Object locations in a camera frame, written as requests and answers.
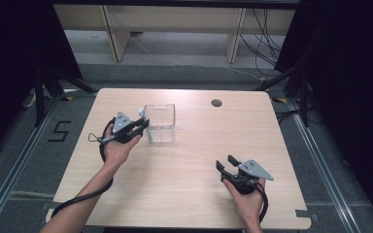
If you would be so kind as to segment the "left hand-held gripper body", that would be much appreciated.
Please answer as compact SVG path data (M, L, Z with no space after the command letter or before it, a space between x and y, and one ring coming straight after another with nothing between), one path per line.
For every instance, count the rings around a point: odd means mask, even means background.
M123 112L118 112L117 115L107 123L103 135L98 139L101 145L106 145L110 141L117 141L121 144L128 143L134 136L132 131L135 130L135 121L131 120Z

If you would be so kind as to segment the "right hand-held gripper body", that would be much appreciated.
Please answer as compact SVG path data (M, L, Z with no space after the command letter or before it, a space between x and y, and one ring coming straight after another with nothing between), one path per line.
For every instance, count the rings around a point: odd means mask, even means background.
M241 162L241 165L236 168L238 169L237 174L228 172L230 174L229 181L239 193L244 195L255 191L259 179L274 180L274 177L253 159Z

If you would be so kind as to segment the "clear plastic container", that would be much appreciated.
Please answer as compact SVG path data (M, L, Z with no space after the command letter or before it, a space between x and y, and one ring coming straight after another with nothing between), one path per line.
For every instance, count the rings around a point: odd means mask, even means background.
M150 121L148 136L151 143L170 143L174 141L175 105L146 105L145 118Z

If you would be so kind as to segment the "person's right hand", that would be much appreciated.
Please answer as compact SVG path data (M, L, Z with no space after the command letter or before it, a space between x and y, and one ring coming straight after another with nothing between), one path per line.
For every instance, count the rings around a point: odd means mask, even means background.
M238 216L246 226L260 225L260 213L263 207L263 199L259 192L254 191L250 194L241 194L235 186L228 180L222 183L231 194Z

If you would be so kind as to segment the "person's left hand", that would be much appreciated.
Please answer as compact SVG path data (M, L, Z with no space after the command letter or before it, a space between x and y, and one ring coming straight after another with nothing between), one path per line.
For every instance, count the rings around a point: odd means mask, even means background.
M135 136L131 141L121 144L115 140L104 146L105 162L108 169L118 169L128 158L131 150L139 143L141 136Z

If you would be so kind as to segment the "grey tape piece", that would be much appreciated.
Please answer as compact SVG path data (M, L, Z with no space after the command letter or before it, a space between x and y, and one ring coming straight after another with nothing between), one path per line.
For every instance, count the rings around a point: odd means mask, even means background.
M304 218L309 218L311 221L319 221L319 216L316 214L311 214L307 210L296 210L295 214L297 217L304 217Z

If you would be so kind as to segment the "beige wooden desk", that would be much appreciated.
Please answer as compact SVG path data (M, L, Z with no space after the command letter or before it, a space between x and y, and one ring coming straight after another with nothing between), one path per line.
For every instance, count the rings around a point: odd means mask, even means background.
M221 34L227 62L235 62L242 34L285 36L293 10L56 4L65 30L104 31L115 61L123 59L132 32Z

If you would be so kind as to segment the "black metal stand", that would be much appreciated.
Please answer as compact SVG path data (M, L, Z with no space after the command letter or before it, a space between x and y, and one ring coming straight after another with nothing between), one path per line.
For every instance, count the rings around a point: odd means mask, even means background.
M97 90L79 79L75 79L66 73L52 68L48 65L43 65L37 69L34 75L34 90L36 103L36 122L35 126L39 126L45 119L47 107L44 103L44 89L46 89L52 98L63 97L65 91L61 87L60 80L64 80L87 93L96 93Z
M304 123L305 127L309 126L308 123L308 78L303 70L303 66L296 64L293 67L286 70L281 75L275 77L271 81L268 81L261 86L254 89L254 91L264 91L273 85L280 83L288 79L287 85L284 90L286 97L293 97L296 94L300 98L300 118Z

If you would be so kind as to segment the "black curtain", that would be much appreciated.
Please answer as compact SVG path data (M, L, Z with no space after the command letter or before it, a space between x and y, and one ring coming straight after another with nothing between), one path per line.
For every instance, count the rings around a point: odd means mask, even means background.
M307 77L324 122L373 205L373 0L299 0L276 69L306 49L328 10L334 20Z
M82 74L54 9L54 0L0 0L0 138L49 68Z

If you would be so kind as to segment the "metal floor rail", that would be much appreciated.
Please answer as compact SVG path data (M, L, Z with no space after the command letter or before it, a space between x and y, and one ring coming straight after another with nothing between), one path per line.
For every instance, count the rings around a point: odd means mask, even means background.
M313 134L307 125L308 120L303 119L301 114L296 114L294 116L294 121L300 131L300 134L306 144L306 147L309 153L312 156L312 159L317 167L318 173L322 179L322 182L325 186L328 196L340 217L340 220L347 233L361 233L361 229L357 224L356 218L352 209L345 196L343 195L337 181L333 174L331 173L326 161L322 155L319 146L313 137Z
M49 101L48 105L46 106L44 110L43 118L41 119L40 123L37 126L35 126L33 130L31 131L31 134L29 135L28 140L26 141L24 147L22 148L22 151L17 157L17 160L13 164L8 176L6 177L6 179L3 181L2 185L0 186L0 215L6 203L9 200L9 197L11 195L13 188L17 184L17 181L22 171L24 170L29 158L31 157L32 151L38 145L38 142L40 138L42 137L43 132L47 128L51 115L59 101L60 101L59 96L52 97L52 99Z

